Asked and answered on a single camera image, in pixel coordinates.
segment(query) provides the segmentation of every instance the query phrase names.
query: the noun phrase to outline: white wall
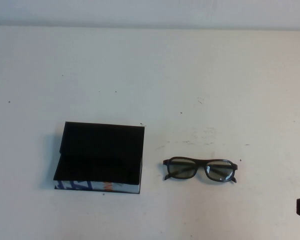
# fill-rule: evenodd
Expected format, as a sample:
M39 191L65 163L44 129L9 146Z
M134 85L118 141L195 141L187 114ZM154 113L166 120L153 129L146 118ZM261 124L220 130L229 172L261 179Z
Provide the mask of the white wall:
M140 195L54 190L65 121L146 125ZM298 198L300 32L0 26L0 240L300 240Z
M0 0L0 24L300 30L300 0Z

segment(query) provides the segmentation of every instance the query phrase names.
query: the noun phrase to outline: nose bridge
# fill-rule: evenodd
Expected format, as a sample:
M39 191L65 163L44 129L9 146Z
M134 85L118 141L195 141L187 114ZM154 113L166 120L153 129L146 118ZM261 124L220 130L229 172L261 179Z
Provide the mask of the nose bridge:
M207 166L207 162L205 162L205 161L198 161L197 163L196 163L199 167L206 167Z

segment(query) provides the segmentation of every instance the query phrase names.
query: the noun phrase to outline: eyeglass frame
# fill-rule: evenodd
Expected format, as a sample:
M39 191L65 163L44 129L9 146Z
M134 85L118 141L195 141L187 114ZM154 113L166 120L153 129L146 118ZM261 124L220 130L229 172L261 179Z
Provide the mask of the eyeglass frame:
M195 163L195 169L194 169L194 173L192 176L190 177L186 177L186 176L180 176L180 177L176 177L176 176L172 176L173 173L170 172L170 163L172 160L174 159L179 159L179 160L190 160L190 161L193 161ZM225 162L225 163L229 163L231 164L230 166L232 168L233 171L232 171L232 174L231 174L231 177L229 179L226 179L226 180L218 180L218 179L213 179L209 176L209 173L208 173L208 170L207 170L207 165L208 163L212 163L212 162ZM174 178L174 179L191 179L193 178L196 174L197 174L197 171L199 169L199 167L203 167L204 168L204 172L206 174L206 176L212 180L212 181L215 181L215 182L221 182L221 183L226 183L226 182L230 182L230 181L233 181L233 182L237 182L236 178L235 178L235 171L238 170L238 165L233 163L232 161L230 160L227 160L227 159L210 159L210 160L202 160L202 159L194 159L194 158L189 158L189 157L184 157L184 156L174 156L170 159L167 159L167 160L164 160L163 161L163 165L166 165L166 168L167 168L167 171L168 171L168 174L164 177L164 180L167 180L169 178Z

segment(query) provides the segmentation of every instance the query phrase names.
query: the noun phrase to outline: glasses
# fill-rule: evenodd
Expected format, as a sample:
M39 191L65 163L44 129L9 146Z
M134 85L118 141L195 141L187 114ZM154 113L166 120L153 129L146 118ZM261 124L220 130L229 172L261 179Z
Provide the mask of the glasses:
M175 156L163 161L166 165L168 174L164 180L169 178L190 179L193 178L199 167L204 167L206 176L217 182L237 182L235 171L238 165L225 159L199 160L188 157Z

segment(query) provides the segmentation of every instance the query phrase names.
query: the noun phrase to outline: white table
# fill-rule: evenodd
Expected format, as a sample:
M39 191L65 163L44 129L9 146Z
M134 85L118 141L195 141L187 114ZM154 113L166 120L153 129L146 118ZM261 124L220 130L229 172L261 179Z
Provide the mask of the white table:
M146 126L140 195L53 189L65 121ZM0 26L0 240L300 240L298 198L300 32Z

